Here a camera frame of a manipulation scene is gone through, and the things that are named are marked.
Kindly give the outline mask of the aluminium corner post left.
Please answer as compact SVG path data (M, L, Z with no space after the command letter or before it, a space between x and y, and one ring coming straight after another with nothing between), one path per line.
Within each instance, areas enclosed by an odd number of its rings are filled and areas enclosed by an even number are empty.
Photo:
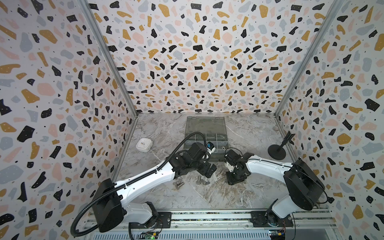
M85 16L85 19L87 20L87 22L90 26L91 31L93 32L93 34L95 36L95 39L96 39L96 41L100 47L102 54L106 59L106 63L109 65L109 67L112 71L112 74L115 77L115 80L117 81L119 88L121 89L122 95L127 102L128 109L129 109L130 113L133 115L133 118L136 119L138 117L138 113L134 108L134 105L131 101L131 98L130 98L130 95L127 91L127 88L126 88L126 86L122 80L122 77L119 74L118 68L117 68L117 66L116 66L116 64L115 64L115 62L114 62L114 60L110 54L110 51L108 49L108 45L105 43L105 41L103 39L103 35L100 31L100 28L97 24L95 17L91 11L89 3L86 0L78 0L78 3L80 5L80 8L82 9L82 12Z

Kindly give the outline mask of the bolt cluster centre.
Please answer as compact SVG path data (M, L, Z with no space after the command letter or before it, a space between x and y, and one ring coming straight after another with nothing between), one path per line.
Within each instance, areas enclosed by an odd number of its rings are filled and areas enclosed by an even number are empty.
M198 176L198 180L197 180L197 185L204 185L204 186L207 186L210 184L210 181L206 181L205 179L203 179L201 176Z

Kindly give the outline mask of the aluminium corner post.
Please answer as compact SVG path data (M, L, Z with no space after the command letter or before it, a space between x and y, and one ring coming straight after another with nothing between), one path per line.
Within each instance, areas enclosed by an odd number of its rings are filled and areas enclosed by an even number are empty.
M287 88L287 91L285 92L281 102L278 105L276 112L274 113L274 117L276 119L278 118L278 115L283 111L284 105L288 101L290 94L294 91L294 88L296 84L299 82L301 76L303 75L307 65L310 63L310 60L313 58L314 54L317 52L317 48L322 42L324 35L326 34L327 30L329 29L330 25L332 24L333 20L335 19L342 5L343 5L342 0L334 0L332 2L330 9L327 12L327 15L325 17L325 20L323 21L323 24L321 25L318 33L316 34L314 41L311 43L307 53L305 54L302 62L298 67L297 72L293 77L293 80L291 81L289 87Z
M115 77L115 80L117 81L119 88L121 89L122 95L127 102L128 109L129 109L130 113L133 115L133 118L136 119L138 117L138 113L134 108L134 105L131 101L131 98L130 98L130 95L127 91L127 88L126 88L126 86L122 80L122 77L119 74L118 68L117 68L117 66L116 66L116 64L115 64L115 62L114 62L114 60L110 54L110 51L108 49L108 45L105 43L105 41L103 39L103 35L100 31L100 28L97 24L95 17L91 11L89 3L86 0L78 0L78 3L80 5L80 8L82 9L82 12L85 16L85 19L87 20L87 22L90 26L91 31L93 32L93 34L95 36L95 39L96 39L96 41L100 47L102 54L106 59L106 63L109 65L109 67L112 71L112 74Z

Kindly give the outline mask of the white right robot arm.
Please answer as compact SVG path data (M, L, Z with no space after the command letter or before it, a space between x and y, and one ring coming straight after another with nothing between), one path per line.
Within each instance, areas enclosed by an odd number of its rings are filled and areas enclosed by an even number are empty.
M225 153L224 162L229 185L241 183L251 174L264 175L285 184L288 194L275 200L262 217L270 224L277 224L278 220L297 210L311 211L325 193L324 184L302 160L279 163L251 153L241 156L230 150Z

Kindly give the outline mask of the clear plastic organizer box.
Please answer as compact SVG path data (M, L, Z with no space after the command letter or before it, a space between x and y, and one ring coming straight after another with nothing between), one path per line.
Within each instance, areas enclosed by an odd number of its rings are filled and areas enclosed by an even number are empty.
M193 132L200 132L206 142L212 142L216 150L211 154L212 162L222 162L229 147L226 122L224 117L187 117L185 137Z

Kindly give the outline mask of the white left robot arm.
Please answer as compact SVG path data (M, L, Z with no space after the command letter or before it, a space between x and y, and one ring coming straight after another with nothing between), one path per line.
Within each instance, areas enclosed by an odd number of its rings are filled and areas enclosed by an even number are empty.
M111 179L103 181L94 195L97 201L92 206L99 232L105 233L122 222L152 227L159 219L159 213L153 203L134 204L139 195L189 172L197 171L210 178L217 167L209 163L215 151L212 142L193 143L188 150L178 151L166 158L160 165L144 173L116 183Z

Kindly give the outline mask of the aluminium corner post right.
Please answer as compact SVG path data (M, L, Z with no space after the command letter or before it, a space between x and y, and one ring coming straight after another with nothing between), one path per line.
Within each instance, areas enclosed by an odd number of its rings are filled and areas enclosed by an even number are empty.
M288 101L290 94L294 91L294 88L296 84L299 82L301 76L303 75L307 65L310 63L310 60L313 58L314 54L317 52L317 48L322 42L324 35L326 34L327 30L329 29L330 25L332 24L333 20L335 19L342 5L343 5L342 0L334 0L332 2L330 9L327 12L327 15L325 17L325 20L323 21L323 24L321 25L318 33L316 34L314 41L311 43L307 53L305 54L302 62L298 67L297 72L293 77L293 80L291 81L289 87L287 88L287 91L285 92L281 102L278 105L276 112L274 113L274 117L276 119L278 118L278 115L283 111L284 105Z

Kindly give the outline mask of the white small square box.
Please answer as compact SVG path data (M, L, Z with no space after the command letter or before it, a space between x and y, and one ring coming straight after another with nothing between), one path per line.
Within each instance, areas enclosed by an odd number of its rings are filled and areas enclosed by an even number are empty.
M141 138L137 144L136 144L136 149L139 152L147 153L151 150L153 146L153 141L149 138Z

